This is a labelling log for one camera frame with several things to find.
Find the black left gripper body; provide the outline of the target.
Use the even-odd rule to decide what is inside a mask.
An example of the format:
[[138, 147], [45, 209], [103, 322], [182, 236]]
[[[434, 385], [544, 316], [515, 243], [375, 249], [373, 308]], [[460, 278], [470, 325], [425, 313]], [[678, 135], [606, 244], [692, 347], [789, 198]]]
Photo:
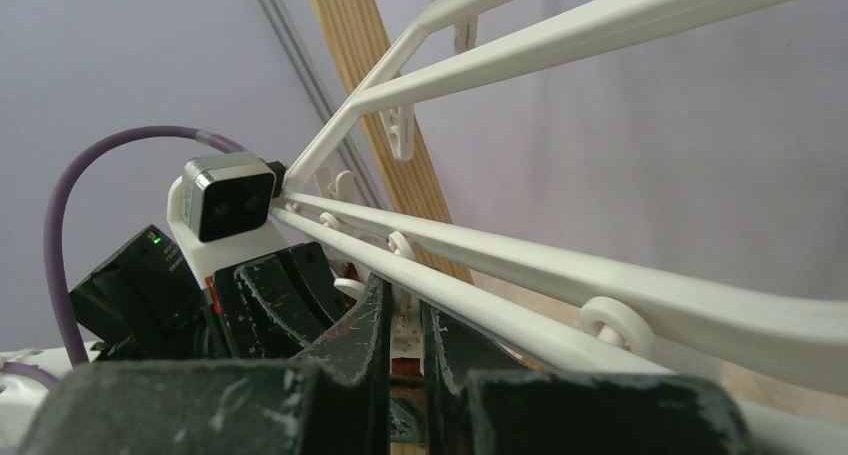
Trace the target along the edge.
[[347, 313], [327, 257], [302, 243], [217, 270], [205, 278], [206, 318], [226, 358], [290, 358]]

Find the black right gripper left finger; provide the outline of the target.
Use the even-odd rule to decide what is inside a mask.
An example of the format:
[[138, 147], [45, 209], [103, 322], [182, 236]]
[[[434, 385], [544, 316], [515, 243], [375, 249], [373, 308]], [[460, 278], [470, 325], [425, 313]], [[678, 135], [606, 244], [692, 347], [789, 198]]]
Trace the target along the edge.
[[45, 398], [23, 454], [385, 454], [390, 284], [297, 356], [96, 362]]

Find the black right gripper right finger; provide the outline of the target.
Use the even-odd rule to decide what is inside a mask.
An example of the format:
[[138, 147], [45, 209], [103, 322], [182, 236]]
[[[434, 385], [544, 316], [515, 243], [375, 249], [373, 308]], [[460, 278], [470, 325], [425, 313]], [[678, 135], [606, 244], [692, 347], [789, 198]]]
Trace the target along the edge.
[[480, 332], [422, 307], [433, 454], [752, 454], [717, 384], [679, 375], [530, 369]]

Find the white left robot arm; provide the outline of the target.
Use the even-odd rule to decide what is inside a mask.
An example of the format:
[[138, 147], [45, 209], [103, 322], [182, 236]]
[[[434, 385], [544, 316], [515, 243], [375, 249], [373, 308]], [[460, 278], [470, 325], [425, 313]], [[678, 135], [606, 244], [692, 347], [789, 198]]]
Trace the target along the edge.
[[81, 282], [65, 278], [61, 225], [44, 237], [50, 295], [65, 339], [95, 339], [92, 361], [283, 359], [348, 311], [315, 242], [290, 244], [271, 224], [203, 242], [148, 226]]

